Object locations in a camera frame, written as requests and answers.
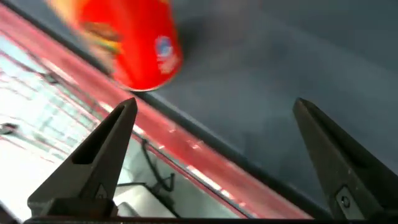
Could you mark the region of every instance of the black cable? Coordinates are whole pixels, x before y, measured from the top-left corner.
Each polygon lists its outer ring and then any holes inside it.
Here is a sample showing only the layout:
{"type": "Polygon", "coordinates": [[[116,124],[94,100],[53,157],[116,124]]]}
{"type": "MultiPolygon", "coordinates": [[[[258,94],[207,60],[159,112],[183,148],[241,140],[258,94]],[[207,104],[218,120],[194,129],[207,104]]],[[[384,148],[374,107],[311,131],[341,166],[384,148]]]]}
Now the black cable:
{"type": "Polygon", "coordinates": [[[144,153],[145,159],[148,162],[149,168],[151,169],[152,173],[154,174],[156,181],[160,184],[160,186],[162,186],[163,189],[165,189],[168,192],[172,192],[174,190],[174,177],[175,174],[171,173],[170,174],[170,185],[168,186],[163,178],[160,176],[159,172],[157,171],[157,169],[155,168],[155,166],[153,165],[153,163],[150,161],[149,159],[149,155],[146,149],[146,145],[148,144],[148,141],[146,139],[142,139],[142,143],[141,143],[141,149],[142,152],[144,153]]]}

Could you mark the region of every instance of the red border strip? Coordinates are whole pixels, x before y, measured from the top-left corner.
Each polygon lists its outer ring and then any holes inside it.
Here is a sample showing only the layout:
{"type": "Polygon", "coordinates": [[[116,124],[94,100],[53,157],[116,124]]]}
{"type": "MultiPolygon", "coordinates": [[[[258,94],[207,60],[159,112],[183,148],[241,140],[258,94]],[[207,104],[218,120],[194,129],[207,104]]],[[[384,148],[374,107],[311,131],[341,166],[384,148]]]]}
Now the red border strip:
{"type": "MultiPolygon", "coordinates": [[[[29,50],[38,56],[61,68],[76,80],[83,91],[90,93],[96,100],[115,107],[122,100],[133,96],[118,88],[97,69],[2,5],[0,5],[0,29],[28,46],[29,50]]],[[[144,131],[143,135],[146,138],[163,146],[172,157],[187,166],[195,167],[234,198],[244,202],[246,205],[243,209],[247,212],[258,218],[311,218],[142,100],[137,99],[137,104],[139,112],[136,125],[144,131]]],[[[171,161],[168,161],[168,164],[174,166],[171,161]]],[[[189,177],[185,171],[179,172],[189,177]]],[[[201,183],[192,178],[190,180],[212,197],[222,200],[201,183]]]]}

